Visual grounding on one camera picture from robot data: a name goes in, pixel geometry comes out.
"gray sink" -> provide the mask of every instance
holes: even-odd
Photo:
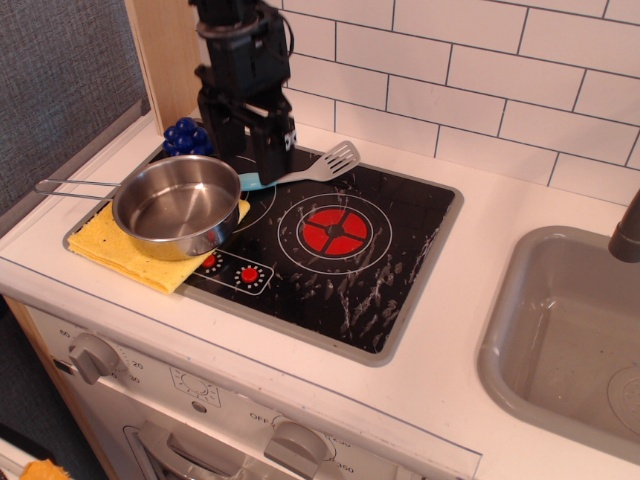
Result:
[[[640,464],[640,264],[545,227],[516,246],[478,359],[507,412]]]

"blue handle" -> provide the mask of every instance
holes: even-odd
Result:
[[[255,190],[262,190],[263,188],[269,188],[276,185],[277,182],[270,183],[269,185],[262,185],[260,183],[260,177],[257,172],[242,173],[238,175],[240,177],[240,188],[243,192],[253,192]]]

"wooden panel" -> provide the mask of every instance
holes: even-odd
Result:
[[[91,427],[89,426],[89,423],[87,422],[84,415],[82,414],[80,410],[80,406],[78,405],[78,402],[76,401],[75,397],[73,396],[71,391],[67,388],[66,384],[64,383],[64,380],[61,376],[62,374],[53,364],[53,357],[49,353],[49,349],[47,348],[47,345],[44,343],[44,340],[42,339],[40,332],[38,331],[35,323],[33,322],[33,319],[29,315],[29,312],[27,311],[27,309],[22,303],[19,303],[16,300],[13,300],[9,297],[4,297],[4,299],[7,301],[7,305],[9,305],[9,308],[13,312],[13,315],[16,317],[16,320],[18,320],[20,327],[24,331],[25,335],[27,336],[27,339],[31,343],[31,346],[33,347],[36,354],[38,355],[40,362],[42,362],[42,365],[44,366],[46,372],[49,374],[51,381],[55,385],[58,392],[60,392],[60,396],[64,400],[64,403],[67,405],[67,408],[69,408],[71,415],[73,415],[73,418],[75,419],[76,423],[80,427],[80,430],[82,431],[82,434],[87,439],[87,442],[93,449],[93,452],[95,453],[96,457],[100,461],[100,464],[102,465],[102,468],[104,468],[105,472],[107,473],[107,476],[110,479],[119,480],[115,470],[113,469],[113,467],[111,466],[111,463],[107,459],[106,454],[100,448],[98,439],[94,435],[93,431],[91,430]]]
[[[160,133],[197,106],[200,64],[194,7],[187,0],[125,0]]]

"stainless steel pot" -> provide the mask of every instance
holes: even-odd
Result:
[[[46,192],[43,183],[99,182],[48,179],[35,190],[46,195],[109,198]],[[136,247],[161,260],[184,260],[222,244],[238,225],[240,179],[226,163],[201,155],[160,160],[129,176],[113,198],[113,217]]]

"tile wall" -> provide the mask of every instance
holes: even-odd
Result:
[[[267,0],[296,122],[628,204],[639,0]]]

